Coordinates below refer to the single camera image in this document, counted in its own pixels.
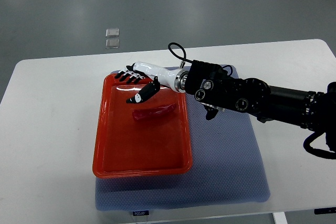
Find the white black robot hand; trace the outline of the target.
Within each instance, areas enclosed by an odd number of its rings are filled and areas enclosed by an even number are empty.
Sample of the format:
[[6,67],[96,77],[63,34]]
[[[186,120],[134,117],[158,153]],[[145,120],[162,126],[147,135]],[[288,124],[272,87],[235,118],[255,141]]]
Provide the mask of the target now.
[[134,65],[126,66],[125,68],[126,70],[120,70],[114,78],[120,79],[120,81],[126,81],[127,84],[137,84],[139,81],[145,79],[144,76],[138,74],[143,73],[152,79],[152,81],[143,87],[138,93],[127,99],[126,103],[137,104],[149,100],[159,92],[160,85],[168,87],[175,92],[185,92],[184,85],[182,83],[186,80],[187,71],[184,69],[177,68],[169,70],[167,68],[145,62],[136,62]]

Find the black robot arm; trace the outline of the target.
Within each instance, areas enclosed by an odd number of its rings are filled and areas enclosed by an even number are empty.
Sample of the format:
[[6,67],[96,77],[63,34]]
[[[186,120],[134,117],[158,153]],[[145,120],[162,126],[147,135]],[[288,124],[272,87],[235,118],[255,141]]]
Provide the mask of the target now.
[[188,70],[169,70],[149,63],[136,62],[120,70],[115,78],[127,83],[151,82],[127,103],[143,103],[158,93],[161,86],[187,93],[202,104],[206,119],[213,119],[219,110],[248,113],[265,123],[276,120],[312,134],[303,142],[306,152],[325,159],[335,159],[335,82],[327,91],[300,91],[269,86],[256,78],[232,77],[231,66],[220,66],[194,60]]

